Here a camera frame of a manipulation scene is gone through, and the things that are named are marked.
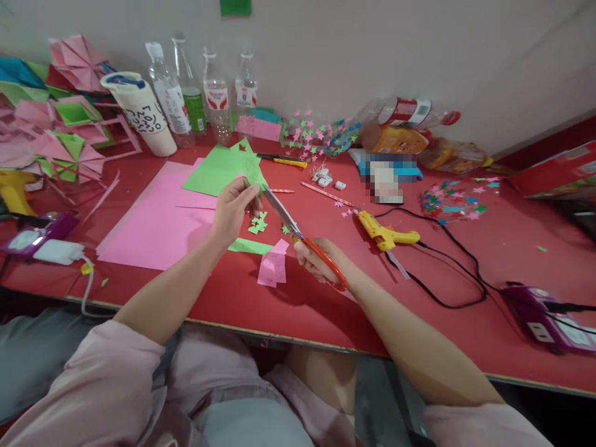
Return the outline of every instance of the scissor blade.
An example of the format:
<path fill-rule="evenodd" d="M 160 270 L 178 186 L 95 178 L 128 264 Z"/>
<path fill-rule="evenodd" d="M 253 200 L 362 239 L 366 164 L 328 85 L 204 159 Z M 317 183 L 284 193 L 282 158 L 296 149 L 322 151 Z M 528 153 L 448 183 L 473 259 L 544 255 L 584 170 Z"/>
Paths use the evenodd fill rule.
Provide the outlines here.
<path fill-rule="evenodd" d="M 263 186 L 264 186 L 263 194 L 265 195 L 265 197 L 267 197 L 267 200 L 269 201 L 269 203 L 271 204 L 271 206 L 273 207 L 275 212 L 278 214 L 281 221 L 284 223 L 284 225 L 287 227 L 288 230 L 290 230 L 292 233 L 294 233 L 294 236 L 302 238 L 302 235 L 300 234 L 300 230 L 298 230 L 298 225 L 294 222 L 294 219 L 292 219 L 292 216 L 290 216 L 290 213 L 281 204 L 281 202 L 276 197 L 276 195 L 271 192 L 269 187 L 265 184 Z"/>

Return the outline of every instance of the person's right hand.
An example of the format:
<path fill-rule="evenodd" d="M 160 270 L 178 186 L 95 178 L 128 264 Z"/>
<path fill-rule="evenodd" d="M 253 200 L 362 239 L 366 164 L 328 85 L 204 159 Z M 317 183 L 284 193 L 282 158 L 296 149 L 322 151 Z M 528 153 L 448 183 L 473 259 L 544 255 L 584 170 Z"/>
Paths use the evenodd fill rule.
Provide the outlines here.
<path fill-rule="evenodd" d="M 348 280 L 348 286 L 352 287 L 362 271 L 329 239 L 316 238 L 313 239 L 313 242 L 327 253 L 333 262 L 337 264 Z M 326 283 L 327 279 L 331 282 L 337 282 L 337 277 L 327 264 L 307 247 L 305 243 L 301 241 L 296 242 L 294 244 L 294 249 L 296 250 L 298 263 L 308 272 L 312 273 L 319 282 Z"/>

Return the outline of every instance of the white tumbler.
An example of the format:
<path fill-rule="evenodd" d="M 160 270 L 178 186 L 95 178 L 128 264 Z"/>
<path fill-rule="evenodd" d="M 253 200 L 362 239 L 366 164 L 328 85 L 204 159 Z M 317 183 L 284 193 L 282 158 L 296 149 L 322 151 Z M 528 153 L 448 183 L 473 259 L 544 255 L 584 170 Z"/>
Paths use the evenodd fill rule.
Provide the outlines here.
<path fill-rule="evenodd" d="M 140 74 L 118 71 L 103 76 L 100 82 L 114 95 L 129 122 L 141 134 L 155 156 L 170 156 L 176 152 L 176 142 L 169 131 L 160 103 Z"/>

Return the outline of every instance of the scissors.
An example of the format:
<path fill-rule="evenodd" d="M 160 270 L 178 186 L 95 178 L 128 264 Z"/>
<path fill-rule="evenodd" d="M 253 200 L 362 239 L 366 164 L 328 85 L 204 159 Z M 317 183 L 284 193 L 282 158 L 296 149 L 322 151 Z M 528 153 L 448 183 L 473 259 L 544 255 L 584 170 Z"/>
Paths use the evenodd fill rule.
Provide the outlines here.
<path fill-rule="evenodd" d="M 290 233 L 292 235 L 292 240 L 294 242 L 297 242 L 299 240 L 304 242 L 307 247 L 309 247 L 312 251 L 314 251 L 317 254 L 317 256 L 319 258 L 321 258 L 325 264 L 327 264 L 327 266 L 331 269 L 331 271 L 335 274 L 335 276 L 338 279 L 337 284 L 335 284 L 334 282 L 331 282 L 331 281 L 329 281 L 329 279 L 327 279 L 327 282 L 329 284 L 331 284 L 333 287 L 335 287 L 340 292 L 348 290 L 348 280 L 346 279 L 345 275 L 341 272 L 341 270 L 337 266 L 337 264 L 334 263 L 332 261 L 332 259 L 311 238 L 304 237 L 302 235 L 302 233 L 300 233 L 300 230 L 298 229 L 298 225 L 296 224 L 294 219 L 292 219 L 292 216 L 290 216 L 290 213 L 288 213 L 286 211 L 286 208 L 281 204 L 281 202 L 275 196 L 275 194 L 273 194 L 271 192 L 271 190 L 269 189 L 269 187 L 267 185 L 264 184 L 263 187 L 264 187 L 263 194 L 265 195 L 265 197 L 267 197 L 267 200 L 269 201 L 271 206 L 273 206 L 273 209 L 278 214 L 278 216 L 280 217 L 281 221 L 284 223 L 286 228 L 288 230 L 290 230 Z"/>

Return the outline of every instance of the red box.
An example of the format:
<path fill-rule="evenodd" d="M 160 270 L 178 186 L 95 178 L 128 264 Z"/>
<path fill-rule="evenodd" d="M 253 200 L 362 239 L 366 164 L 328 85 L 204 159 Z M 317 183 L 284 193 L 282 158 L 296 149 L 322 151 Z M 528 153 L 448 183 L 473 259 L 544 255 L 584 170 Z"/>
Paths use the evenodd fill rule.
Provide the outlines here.
<path fill-rule="evenodd" d="M 596 140 L 541 161 L 509 180 L 532 199 L 596 197 Z"/>

